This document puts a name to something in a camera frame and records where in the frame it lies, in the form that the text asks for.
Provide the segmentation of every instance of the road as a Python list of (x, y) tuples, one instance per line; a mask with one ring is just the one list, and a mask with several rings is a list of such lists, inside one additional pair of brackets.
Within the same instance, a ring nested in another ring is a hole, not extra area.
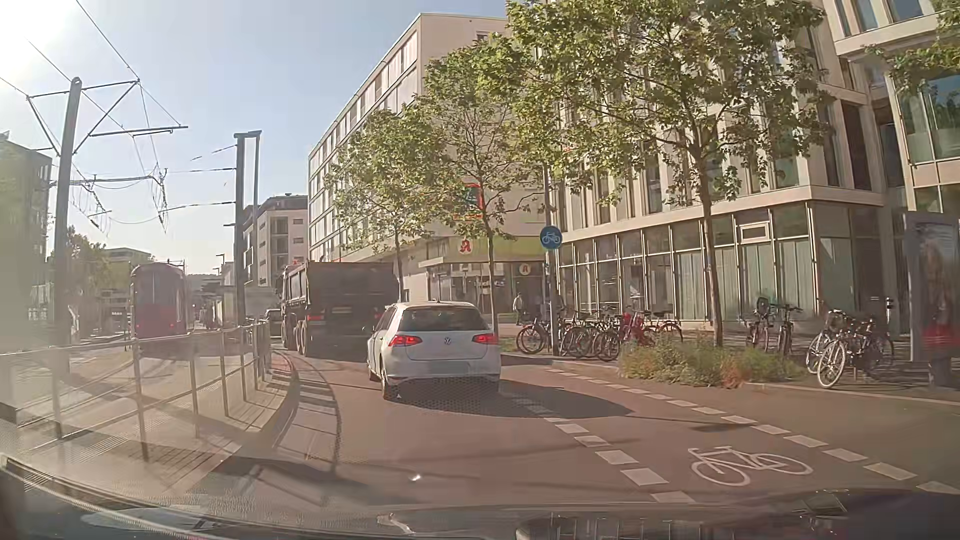
[(288, 400), (268, 438), (195, 492), (306, 514), (960, 486), (960, 406), (620, 380), (577, 362), (505, 367), (489, 399), (452, 388), (391, 403), (361, 357), (282, 354), (294, 370), (274, 379)]

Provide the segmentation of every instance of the sky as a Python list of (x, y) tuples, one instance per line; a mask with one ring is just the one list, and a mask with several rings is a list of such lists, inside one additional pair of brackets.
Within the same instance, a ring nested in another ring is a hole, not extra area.
[[(124, 129), (186, 125), (172, 134), (92, 137), (74, 156), (87, 178), (129, 178), (166, 169), (168, 208), (232, 201), (233, 134), (262, 130), (259, 200), (307, 186), (308, 153), (419, 12), (504, 16), (503, 0), (80, 0), (150, 95), (135, 87), (110, 116)], [(31, 94), (62, 91), (63, 74), (84, 86), (135, 79), (86, 18), (77, 0), (0, 0), (0, 78)], [(108, 109), (128, 86), (91, 89)], [(150, 96), (156, 98), (159, 105)], [(59, 141), (66, 96), (34, 104)], [(81, 100), (77, 142), (103, 114)], [(105, 119), (96, 132), (118, 131)], [(0, 82), (0, 132), (28, 148), (50, 146), (30, 105)], [(252, 140), (245, 203), (252, 200)], [(54, 157), (52, 151), (44, 152)], [(79, 180), (74, 171), (73, 179)], [(58, 169), (54, 168), (53, 179)], [(214, 273), (232, 260), (233, 206), (175, 209), (156, 219), (151, 180), (100, 184), (94, 196), (71, 188), (69, 223), (93, 242), (184, 260), (188, 273)], [(50, 191), (51, 220), (56, 190)], [(48, 231), (48, 250), (53, 225)]]

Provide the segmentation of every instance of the car tail light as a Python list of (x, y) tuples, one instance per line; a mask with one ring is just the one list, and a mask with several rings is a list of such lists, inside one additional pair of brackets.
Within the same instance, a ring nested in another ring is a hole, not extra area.
[(422, 343), (422, 342), (423, 340), (416, 337), (415, 335), (403, 335), (402, 333), (398, 333), (397, 335), (394, 336), (393, 339), (390, 340), (390, 343), (388, 344), (388, 346), (389, 347), (408, 347), (410, 345), (417, 345), (418, 343)]
[(473, 336), (473, 342), (481, 345), (496, 345), (495, 333), (478, 333)]

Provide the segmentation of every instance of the round blue sign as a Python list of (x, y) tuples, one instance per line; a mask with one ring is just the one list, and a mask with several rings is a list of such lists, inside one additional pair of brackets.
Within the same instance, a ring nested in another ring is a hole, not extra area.
[(559, 249), (560, 245), (564, 243), (564, 234), (560, 232), (560, 228), (547, 225), (543, 229), (540, 229), (540, 245), (548, 250)]

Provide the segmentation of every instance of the pedestrian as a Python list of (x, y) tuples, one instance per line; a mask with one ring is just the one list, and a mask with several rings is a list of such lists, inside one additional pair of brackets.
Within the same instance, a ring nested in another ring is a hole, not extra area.
[(516, 312), (516, 325), (523, 324), (523, 293), (517, 292), (514, 298), (514, 311)]

